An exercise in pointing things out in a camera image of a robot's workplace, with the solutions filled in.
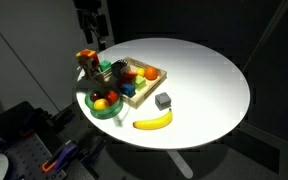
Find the wooden crate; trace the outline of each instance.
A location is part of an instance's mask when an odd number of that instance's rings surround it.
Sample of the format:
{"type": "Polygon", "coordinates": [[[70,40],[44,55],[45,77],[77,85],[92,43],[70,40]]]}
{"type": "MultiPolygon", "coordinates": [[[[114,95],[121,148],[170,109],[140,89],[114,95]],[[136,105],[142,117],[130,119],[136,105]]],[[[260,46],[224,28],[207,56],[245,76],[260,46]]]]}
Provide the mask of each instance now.
{"type": "MultiPolygon", "coordinates": [[[[145,64],[141,61],[132,59],[130,57],[124,58],[124,60],[130,65],[131,71],[136,72],[137,68],[147,68],[149,65],[145,64]]],[[[147,97],[166,79],[167,72],[155,67],[158,72],[158,77],[154,81],[146,80],[146,86],[141,91],[136,91],[136,94],[129,98],[128,96],[122,96],[124,102],[126,102],[129,106],[137,109],[147,97]]]]}

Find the toy food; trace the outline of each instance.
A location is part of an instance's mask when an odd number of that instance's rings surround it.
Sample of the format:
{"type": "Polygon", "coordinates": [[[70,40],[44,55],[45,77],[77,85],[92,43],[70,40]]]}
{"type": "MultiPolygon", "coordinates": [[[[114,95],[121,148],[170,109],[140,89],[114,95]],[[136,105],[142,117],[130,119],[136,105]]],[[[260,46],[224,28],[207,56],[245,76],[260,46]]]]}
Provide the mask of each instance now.
{"type": "Polygon", "coordinates": [[[118,100],[118,94],[115,91],[113,91],[113,90],[109,90],[104,95],[104,98],[109,102],[109,104],[111,106],[118,100]]]}
{"type": "Polygon", "coordinates": [[[103,96],[99,91],[93,91],[90,95],[91,101],[95,102],[98,99],[101,99],[103,96]]]}
{"type": "Polygon", "coordinates": [[[144,69],[144,68],[138,68],[138,69],[136,70],[136,73],[137,73],[139,76],[144,77],[145,69],[144,69]]]}
{"type": "Polygon", "coordinates": [[[145,69],[145,78],[148,80],[155,80],[157,78],[157,69],[155,67],[149,66],[145,69]]]}
{"type": "Polygon", "coordinates": [[[172,122],[172,119],[173,119],[172,109],[169,108],[169,111],[161,117],[151,120],[139,120],[133,122],[133,127],[143,130],[159,129],[169,125],[172,122]]]}
{"type": "Polygon", "coordinates": [[[103,110],[103,109],[108,108],[109,106],[110,106],[110,103],[104,98],[98,99],[94,103],[95,110],[103,110]]]}

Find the wooden tray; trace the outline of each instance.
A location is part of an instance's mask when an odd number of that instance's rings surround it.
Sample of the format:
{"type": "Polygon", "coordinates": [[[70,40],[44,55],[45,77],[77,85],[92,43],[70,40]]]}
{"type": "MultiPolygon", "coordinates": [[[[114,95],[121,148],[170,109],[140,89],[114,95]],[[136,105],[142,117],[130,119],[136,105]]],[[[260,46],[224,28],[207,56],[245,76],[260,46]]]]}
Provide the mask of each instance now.
{"type": "MultiPolygon", "coordinates": [[[[130,70],[133,72],[136,72],[138,68],[147,68],[148,66],[155,67],[154,65],[148,65],[130,57],[125,57],[124,60],[128,63],[128,65],[130,66],[130,70]]],[[[126,102],[129,106],[137,109],[145,101],[145,99],[166,79],[167,72],[157,67],[155,68],[158,72],[158,77],[155,80],[150,81],[145,79],[146,86],[141,91],[136,90],[136,94],[132,98],[129,98],[124,94],[122,95],[122,100],[126,102]]],[[[116,79],[112,75],[111,68],[105,70],[100,75],[95,76],[94,79],[100,81],[101,83],[103,83],[104,79],[104,84],[106,84],[105,86],[115,86],[116,84],[116,79]]]]}

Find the small gray block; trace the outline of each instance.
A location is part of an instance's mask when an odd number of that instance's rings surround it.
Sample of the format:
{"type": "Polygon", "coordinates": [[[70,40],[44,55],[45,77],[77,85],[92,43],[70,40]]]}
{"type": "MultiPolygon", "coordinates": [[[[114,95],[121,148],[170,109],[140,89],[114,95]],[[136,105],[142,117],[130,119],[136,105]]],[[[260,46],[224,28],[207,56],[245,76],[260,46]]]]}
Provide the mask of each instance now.
{"type": "Polygon", "coordinates": [[[171,98],[164,92],[155,96],[155,104],[159,110],[171,107],[171,98]]]}

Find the banana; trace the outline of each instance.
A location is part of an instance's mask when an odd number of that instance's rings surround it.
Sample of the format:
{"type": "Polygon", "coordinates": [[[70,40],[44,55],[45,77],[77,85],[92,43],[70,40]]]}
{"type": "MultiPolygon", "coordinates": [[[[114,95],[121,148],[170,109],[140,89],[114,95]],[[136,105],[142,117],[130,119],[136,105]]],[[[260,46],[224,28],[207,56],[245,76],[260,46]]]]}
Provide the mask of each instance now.
{"type": "Polygon", "coordinates": [[[172,119],[172,109],[169,108],[169,111],[161,117],[150,120],[138,120],[133,122],[133,127],[143,130],[159,129],[170,124],[172,122],[172,119]]]}

